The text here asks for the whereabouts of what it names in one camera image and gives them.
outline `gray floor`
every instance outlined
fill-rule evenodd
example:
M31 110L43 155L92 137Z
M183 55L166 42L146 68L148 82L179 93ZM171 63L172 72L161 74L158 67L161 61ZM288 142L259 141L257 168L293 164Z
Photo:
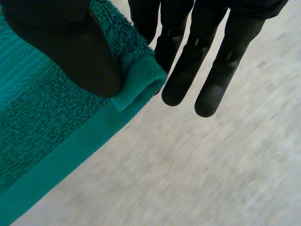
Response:
M113 1L127 17L126 0ZM301 226L301 2L249 46L209 119L159 96L14 226Z

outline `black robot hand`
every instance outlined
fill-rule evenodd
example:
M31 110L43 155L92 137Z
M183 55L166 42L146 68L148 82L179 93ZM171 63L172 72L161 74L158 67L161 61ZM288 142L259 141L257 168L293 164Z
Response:
M76 85L110 98L121 89L119 65L89 2L0 0L8 25L19 37L54 61Z

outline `towel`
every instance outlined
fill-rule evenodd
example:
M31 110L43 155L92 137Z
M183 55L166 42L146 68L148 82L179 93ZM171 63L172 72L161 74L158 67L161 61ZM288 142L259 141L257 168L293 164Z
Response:
M24 214L125 126L166 80L153 51L109 1L94 0L90 7L124 76L112 99L74 85L0 15L1 226Z

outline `teal towel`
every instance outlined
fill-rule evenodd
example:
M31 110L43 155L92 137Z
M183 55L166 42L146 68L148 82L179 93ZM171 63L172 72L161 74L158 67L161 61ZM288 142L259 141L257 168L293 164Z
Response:
M15 221L100 148L165 82L152 50L109 1L94 0L91 9L125 78L112 99L71 83L0 16L0 226Z

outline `floor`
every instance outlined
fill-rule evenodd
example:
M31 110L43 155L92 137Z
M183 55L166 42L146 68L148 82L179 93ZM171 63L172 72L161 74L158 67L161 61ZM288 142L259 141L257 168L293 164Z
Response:
M154 97L13 226L301 226L300 11L290 0L266 22L204 119L193 106L224 20L181 105Z

